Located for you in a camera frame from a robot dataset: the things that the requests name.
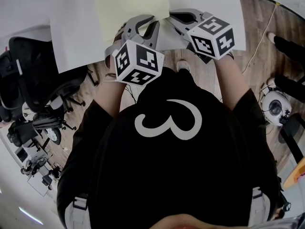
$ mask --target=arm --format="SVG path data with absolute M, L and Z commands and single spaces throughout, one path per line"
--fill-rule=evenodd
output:
M 232 57 L 226 55 L 214 62 L 223 103 L 233 110 L 250 87 Z
M 110 58 L 110 72 L 115 73 L 114 58 Z M 115 117 L 120 112 L 121 99 L 126 84 L 120 82 L 103 82 L 94 98 L 110 116 Z
M 229 107 L 243 127 L 251 161 L 252 186 L 260 187 L 271 202 L 269 217 L 279 201 L 280 186 L 276 162 L 266 140 L 263 112 L 246 83 L 236 62 L 230 56 L 215 61 L 224 104 Z
M 112 60 L 110 72 L 115 72 L 113 63 Z M 63 225 L 68 205 L 76 196 L 88 192 L 99 143 L 109 123 L 120 111 L 124 88 L 122 83 L 103 82 L 73 136 L 72 152 L 58 183 L 57 209 Z

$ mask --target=shoulder strap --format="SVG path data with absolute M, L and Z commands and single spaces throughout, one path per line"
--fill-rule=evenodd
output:
M 270 199 L 262 193 L 259 187 L 253 188 L 252 203 L 248 226 L 254 226 L 268 220 Z
M 67 229 L 91 229 L 87 197 L 87 194 L 75 197 L 74 201 L 66 208 L 65 222 Z

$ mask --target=white number 3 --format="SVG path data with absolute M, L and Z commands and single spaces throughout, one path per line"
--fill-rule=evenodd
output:
M 155 136 L 159 136 L 162 133 L 166 132 L 168 129 L 171 129 L 173 134 L 181 140 L 192 139 L 194 136 L 197 135 L 197 133 L 199 132 L 201 125 L 202 125 L 202 116 L 201 116 L 200 111 L 198 110 L 198 108 L 196 106 L 194 106 L 193 104 L 191 104 L 187 101 L 177 100 L 177 99 L 168 99 L 168 101 L 182 104 L 192 112 L 192 114 L 195 118 L 195 124 L 194 124 L 193 128 L 189 131 L 181 130 L 173 121 L 172 116 L 170 116 L 163 125 L 161 125 L 157 128 L 146 128 L 143 126 L 143 120 L 145 118 L 145 115 L 141 114 L 138 117 L 136 117 L 134 120 L 134 126 L 135 126 L 137 132 L 144 137 L 155 137 Z

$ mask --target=yellow cable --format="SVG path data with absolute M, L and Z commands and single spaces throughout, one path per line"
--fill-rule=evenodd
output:
M 271 22 L 272 17 L 273 17 L 273 15 L 274 15 L 274 13 L 275 13 L 275 10 L 276 10 L 276 8 L 277 8 L 278 6 L 280 6 L 280 5 L 281 5 L 281 4 L 280 4 L 279 2 L 276 2 L 276 3 L 275 3 L 275 7 L 274 7 L 273 12 L 272 12 L 272 14 L 271 14 L 271 16 L 270 16 L 270 19 L 269 19 L 269 22 L 268 22 L 268 24 L 267 24 L 267 27 L 266 27 L 266 29 L 265 29 L 264 32 L 263 32 L 262 38 L 261 38 L 261 40 L 259 41 L 259 43 L 258 43 L 258 45 L 257 45 L 257 47 L 256 47 L 256 50 L 255 50 L 253 56 L 251 57 L 251 59 L 249 60 L 249 63 L 247 64 L 247 66 L 246 66 L 245 70 L 243 71 L 243 73 L 246 72 L 246 70 L 248 69 L 248 67 L 249 67 L 249 65 L 250 65 L 250 63 L 251 63 L 251 61 L 252 61 L 252 59 L 253 59 L 254 56 L 256 55 L 256 52 L 257 52 L 257 50 L 258 50 L 258 47 L 259 47 L 259 45 L 261 44 L 261 42 L 263 41 L 263 38 L 264 38 L 265 33 L 266 33 L 266 31 L 267 31 L 267 29 L 268 29 L 268 27 L 269 27 L 269 25 L 270 25 L 270 22 Z

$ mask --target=desk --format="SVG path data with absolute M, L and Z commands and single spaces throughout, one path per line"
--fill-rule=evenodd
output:
M 169 0 L 170 9 L 194 8 L 208 11 L 231 23 L 235 45 L 245 50 L 245 32 L 239 0 Z M 94 0 L 50 0 L 51 34 L 59 72 L 104 60 L 104 51 L 110 45 L 103 41 Z M 186 43 L 162 22 L 157 50 L 186 48 Z

